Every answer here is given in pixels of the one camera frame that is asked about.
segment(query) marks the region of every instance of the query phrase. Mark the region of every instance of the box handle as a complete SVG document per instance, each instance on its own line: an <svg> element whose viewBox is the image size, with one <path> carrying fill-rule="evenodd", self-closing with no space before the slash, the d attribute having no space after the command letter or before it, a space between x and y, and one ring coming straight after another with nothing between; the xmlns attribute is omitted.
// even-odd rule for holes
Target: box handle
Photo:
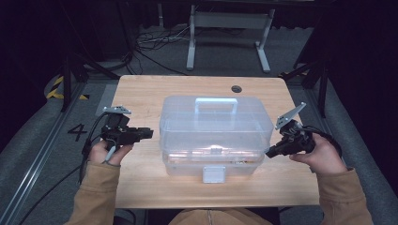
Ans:
<svg viewBox="0 0 398 225"><path fill-rule="evenodd" d="M237 99L236 98L226 98L226 97L198 97L195 100L195 114L199 113L199 107L201 105L232 105L231 114L237 114Z"/></svg>

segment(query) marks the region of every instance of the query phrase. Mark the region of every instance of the dark background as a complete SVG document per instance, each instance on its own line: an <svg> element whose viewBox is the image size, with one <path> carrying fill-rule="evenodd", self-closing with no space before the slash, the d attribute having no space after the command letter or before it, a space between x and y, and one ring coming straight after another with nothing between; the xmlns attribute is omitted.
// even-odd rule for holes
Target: dark background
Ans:
<svg viewBox="0 0 398 225"><path fill-rule="evenodd" d="M376 0L335 4L337 11L312 8L305 13L294 13L292 9L280 9L273 25L315 26L298 62L308 63L328 54L329 78L397 194L395 10L389 3ZM144 27L159 24L156 4L122 3L121 7L129 32L133 33L139 24ZM189 9L186 5L165 6L164 26L187 23ZM68 51L94 61L118 59L128 51L115 2L7 0L0 3L0 150L46 103L44 87L59 73Z"/></svg>

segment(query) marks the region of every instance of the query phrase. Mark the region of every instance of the clear plastic storage box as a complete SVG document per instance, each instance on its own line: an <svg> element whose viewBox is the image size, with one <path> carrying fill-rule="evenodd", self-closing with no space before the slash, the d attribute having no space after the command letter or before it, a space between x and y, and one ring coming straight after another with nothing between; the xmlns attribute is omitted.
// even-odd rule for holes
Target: clear plastic storage box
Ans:
<svg viewBox="0 0 398 225"><path fill-rule="evenodd" d="M257 97L167 97L160 121L163 162L170 175L222 183L263 163L272 130Z"/></svg>

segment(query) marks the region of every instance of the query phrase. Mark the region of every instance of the box latch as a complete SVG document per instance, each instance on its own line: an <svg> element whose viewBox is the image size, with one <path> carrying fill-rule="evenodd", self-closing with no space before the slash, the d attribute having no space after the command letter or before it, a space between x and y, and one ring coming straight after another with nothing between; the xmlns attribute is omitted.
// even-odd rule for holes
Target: box latch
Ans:
<svg viewBox="0 0 398 225"><path fill-rule="evenodd" d="M203 168L203 183L225 183L225 167L205 166Z"/></svg>

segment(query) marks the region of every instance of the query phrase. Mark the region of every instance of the jacket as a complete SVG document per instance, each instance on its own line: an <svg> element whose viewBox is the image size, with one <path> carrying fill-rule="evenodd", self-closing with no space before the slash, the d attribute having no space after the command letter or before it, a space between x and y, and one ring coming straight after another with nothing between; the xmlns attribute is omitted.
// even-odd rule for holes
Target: jacket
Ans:
<svg viewBox="0 0 398 225"><path fill-rule="evenodd" d="M73 213L66 225L112 224L119 175L119 167L88 162L85 178L74 198ZM348 168L347 172L333 175L317 174L316 177L319 203L325 214L322 225L373 224L355 169ZM170 225L196 224L270 223L243 208L184 210L170 222Z"/></svg>

